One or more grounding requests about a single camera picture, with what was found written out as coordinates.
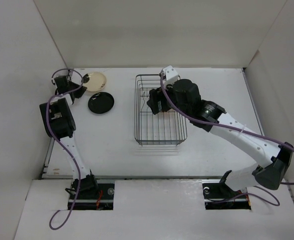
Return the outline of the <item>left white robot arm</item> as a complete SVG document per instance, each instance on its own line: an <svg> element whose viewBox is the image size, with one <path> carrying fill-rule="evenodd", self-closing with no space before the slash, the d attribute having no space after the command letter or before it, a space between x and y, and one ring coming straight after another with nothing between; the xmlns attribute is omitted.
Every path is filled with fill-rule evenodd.
<svg viewBox="0 0 294 240"><path fill-rule="evenodd" d="M57 76L53 81L56 95L50 102L40 104L39 109L47 135L62 147L71 167L72 188L66 191L72 195L79 192L79 195L89 199L94 198L99 192L98 183L77 149L74 137L76 125L69 108L75 99L84 94L86 88L68 80L67 76Z"/></svg>

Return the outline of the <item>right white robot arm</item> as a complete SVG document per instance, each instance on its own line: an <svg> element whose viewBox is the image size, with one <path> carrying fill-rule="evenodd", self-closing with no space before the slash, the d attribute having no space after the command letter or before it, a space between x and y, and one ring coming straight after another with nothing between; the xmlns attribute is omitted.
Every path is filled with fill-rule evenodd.
<svg viewBox="0 0 294 240"><path fill-rule="evenodd" d="M220 195L229 197L235 191L256 185L274 191L279 188L291 163L291 150L245 134L249 128L235 120L223 107L202 99L198 86L189 79L180 79L165 91L160 87L149 91L147 105L154 115L171 110L171 103L179 113L203 121L192 121L194 126L225 139L255 160L255 164L247 168L227 171L218 184Z"/></svg>

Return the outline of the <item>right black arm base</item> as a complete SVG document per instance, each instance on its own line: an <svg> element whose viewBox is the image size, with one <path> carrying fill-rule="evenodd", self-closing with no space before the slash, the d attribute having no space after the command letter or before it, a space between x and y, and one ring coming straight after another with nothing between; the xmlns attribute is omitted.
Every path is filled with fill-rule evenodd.
<svg viewBox="0 0 294 240"><path fill-rule="evenodd" d="M232 171L227 171L219 182L202 184L206 210L251 210L249 198L241 190L233 191L226 184L226 178Z"/></svg>

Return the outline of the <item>cream plate with flowers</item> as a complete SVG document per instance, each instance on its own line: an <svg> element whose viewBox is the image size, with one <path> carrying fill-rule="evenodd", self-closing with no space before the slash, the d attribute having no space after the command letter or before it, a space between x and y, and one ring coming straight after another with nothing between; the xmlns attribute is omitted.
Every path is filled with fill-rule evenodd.
<svg viewBox="0 0 294 240"><path fill-rule="evenodd" d="M107 83L107 78L103 73L94 71L86 75L89 75L89 82L83 86L86 87L88 92L96 93L103 90Z"/></svg>

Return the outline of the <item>black plate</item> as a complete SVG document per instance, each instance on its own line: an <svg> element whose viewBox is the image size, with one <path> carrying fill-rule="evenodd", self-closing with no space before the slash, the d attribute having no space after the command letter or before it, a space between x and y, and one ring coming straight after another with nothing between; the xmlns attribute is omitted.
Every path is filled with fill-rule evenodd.
<svg viewBox="0 0 294 240"><path fill-rule="evenodd" d="M88 100L89 110L97 115L109 112L114 106L114 97L108 92L98 92L92 95Z"/></svg>

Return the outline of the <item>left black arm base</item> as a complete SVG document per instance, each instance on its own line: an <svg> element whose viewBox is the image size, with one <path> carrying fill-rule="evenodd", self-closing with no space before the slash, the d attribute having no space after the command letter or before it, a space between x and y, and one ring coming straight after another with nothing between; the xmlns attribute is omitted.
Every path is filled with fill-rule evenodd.
<svg viewBox="0 0 294 240"><path fill-rule="evenodd" d="M111 211L114 207L115 184L99 183L98 190L81 190L73 210L79 211Z"/></svg>

